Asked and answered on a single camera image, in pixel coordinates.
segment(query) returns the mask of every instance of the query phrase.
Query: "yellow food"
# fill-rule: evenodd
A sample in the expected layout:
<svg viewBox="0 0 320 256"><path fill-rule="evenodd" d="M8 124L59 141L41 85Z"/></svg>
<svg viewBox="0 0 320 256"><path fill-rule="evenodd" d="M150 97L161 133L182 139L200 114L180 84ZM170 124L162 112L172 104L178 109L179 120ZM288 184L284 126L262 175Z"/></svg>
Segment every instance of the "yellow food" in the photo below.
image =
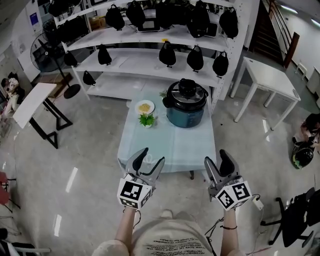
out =
<svg viewBox="0 0 320 256"><path fill-rule="evenodd" d="M148 105L147 103L142 104L141 106L139 106L139 111L141 112L148 112L150 110L150 105Z"/></svg>

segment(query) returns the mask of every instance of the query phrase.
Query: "fan base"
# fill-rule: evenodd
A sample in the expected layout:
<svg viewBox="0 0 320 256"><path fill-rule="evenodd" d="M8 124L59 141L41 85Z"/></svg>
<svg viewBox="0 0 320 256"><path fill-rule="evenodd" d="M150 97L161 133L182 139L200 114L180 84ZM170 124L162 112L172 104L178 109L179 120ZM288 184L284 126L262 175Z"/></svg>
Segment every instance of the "fan base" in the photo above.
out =
<svg viewBox="0 0 320 256"><path fill-rule="evenodd" d="M68 89L65 90L63 96L65 99L70 99L73 96L75 96L79 91L81 87L79 84L71 85Z"/></svg>

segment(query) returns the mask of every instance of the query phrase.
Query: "power adapter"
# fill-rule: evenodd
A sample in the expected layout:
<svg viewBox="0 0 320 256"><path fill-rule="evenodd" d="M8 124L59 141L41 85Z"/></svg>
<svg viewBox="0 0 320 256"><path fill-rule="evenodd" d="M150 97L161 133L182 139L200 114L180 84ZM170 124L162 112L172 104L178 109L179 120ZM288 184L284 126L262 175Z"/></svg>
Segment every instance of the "power adapter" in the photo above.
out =
<svg viewBox="0 0 320 256"><path fill-rule="evenodd" d="M260 200L260 196L256 195L253 199L252 199L254 205L258 208L259 211L261 211L264 208L264 204L261 202Z"/></svg>

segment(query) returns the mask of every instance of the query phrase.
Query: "standing fan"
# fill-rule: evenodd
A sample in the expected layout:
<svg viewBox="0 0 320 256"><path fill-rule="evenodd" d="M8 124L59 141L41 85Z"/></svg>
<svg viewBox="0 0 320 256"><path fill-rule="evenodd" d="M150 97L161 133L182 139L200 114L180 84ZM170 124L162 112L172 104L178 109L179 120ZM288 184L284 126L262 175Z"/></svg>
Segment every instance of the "standing fan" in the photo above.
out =
<svg viewBox="0 0 320 256"><path fill-rule="evenodd" d="M66 99L70 99L80 91L80 85L69 85L60 67L64 61L65 51L61 42L57 43L54 40L51 43L50 38L53 38L50 34L42 33L34 40L30 50L31 61L41 72L52 72L59 69L64 82L68 86L63 95Z"/></svg>

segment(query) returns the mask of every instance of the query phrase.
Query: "electric pressure cooker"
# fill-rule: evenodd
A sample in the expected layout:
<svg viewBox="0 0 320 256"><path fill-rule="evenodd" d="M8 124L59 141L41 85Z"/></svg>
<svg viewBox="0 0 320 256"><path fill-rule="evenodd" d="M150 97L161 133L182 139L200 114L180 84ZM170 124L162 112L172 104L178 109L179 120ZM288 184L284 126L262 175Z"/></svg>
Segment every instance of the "electric pressure cooker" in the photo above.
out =
<svg viewBox="0 0 320 256"><path fill-rule="evenodd" d="M182 78L169 87L162 100L166 116L175 126L194 127L202 119L208 95L195 81Z"/></svg>

